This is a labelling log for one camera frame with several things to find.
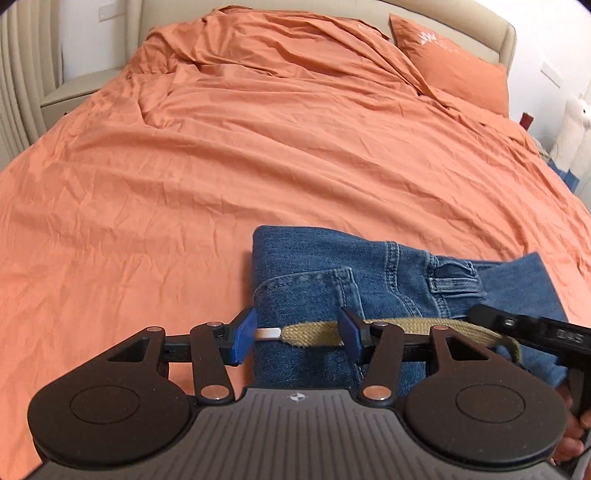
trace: human hand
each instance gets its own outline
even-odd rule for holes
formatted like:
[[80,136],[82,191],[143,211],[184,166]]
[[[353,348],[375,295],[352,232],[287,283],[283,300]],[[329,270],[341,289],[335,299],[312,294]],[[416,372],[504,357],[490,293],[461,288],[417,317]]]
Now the human hand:
[[[591,427],[591,410],[583,413],[580,420],[578,420],[570,412],[573,407],[573,396],[570,393],[568,384],[563,383],[556,391],[564,400],[569,413],[566,421],[566,431],[552,456],[552,460],[555,462],[568,462],[584,452],[584,445],[580,438],[583,436],[585,429]],[[587,467],[584,480],[591,480],[591,464]]]

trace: beige headboard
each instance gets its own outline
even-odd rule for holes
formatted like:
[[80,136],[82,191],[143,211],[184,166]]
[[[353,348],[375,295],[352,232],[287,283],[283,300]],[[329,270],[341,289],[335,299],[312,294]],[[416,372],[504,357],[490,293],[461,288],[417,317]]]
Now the beige headboard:
[[150,29],[193,20],[226,5],[273,10],[308,10],[359,18],[391,37],[388,14],[410,18],[491,63],[511,67],[515,28],[476,0],[128,0],[126,54],[130,58]]

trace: white wall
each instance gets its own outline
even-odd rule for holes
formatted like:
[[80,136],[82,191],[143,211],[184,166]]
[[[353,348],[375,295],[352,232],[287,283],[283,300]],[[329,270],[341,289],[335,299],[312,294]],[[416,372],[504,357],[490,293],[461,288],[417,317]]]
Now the white wall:
[[[591,14],[576,0],[478,0],[517,30],[509,74],[510,116],[534,117],[530,133],[550,149],[569,96],[584,94],[591,77]],[[546,61],[564,79],[561,89],[541,72]]]
[[[61,0],[66,80],[125,63],[125,17],[98,21],[99,6],[111,1]],[[589,84],[591,14],[577,0],[478,1],[517,30],[517,52],[509,75],[511,118],[519,121],[523,112],[532,115],[530,133],[550,149],[566,99],[585,93]],[[540,72],[544,61],[563,77],[561,89]]]
[[61,0],[64,80],[125,65],[125,17],[99,22],[113,0]]

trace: stuffed animal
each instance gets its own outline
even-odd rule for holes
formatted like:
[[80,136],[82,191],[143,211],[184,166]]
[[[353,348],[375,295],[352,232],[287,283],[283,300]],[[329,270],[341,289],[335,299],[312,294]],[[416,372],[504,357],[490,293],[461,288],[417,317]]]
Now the stuffed animal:
[[584,150],[589,152],[591,147],[591,140],[586,140],[585,147],[581,150],[580,155],[577,155],[577,150],[581,147],[585,132],[591,129],[591,108],[583,99],[572,98],[566,102],[564,111],[564,120],[562,130],[560,131],[554,148],[550,152],[550,157],[554,160],[557,169],[562,172],[576,168],[577,172],[582,169],[579,175],[572,172],[576,177],[580,178],[585,172],[588,165],[588,157],[585,160]]

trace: orange bedsheet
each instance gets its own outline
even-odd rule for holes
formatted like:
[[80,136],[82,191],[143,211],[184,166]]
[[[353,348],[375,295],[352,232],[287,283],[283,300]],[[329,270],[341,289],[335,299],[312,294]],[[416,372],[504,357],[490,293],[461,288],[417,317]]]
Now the orange bedsheet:
[[539,251],[589,325],[590,220],[519,126],[431,91],[359,21],[234,8],[157,29],[0,176],[0,478],[38,463],[42,386],[148,325],[248,304],[258,225]]

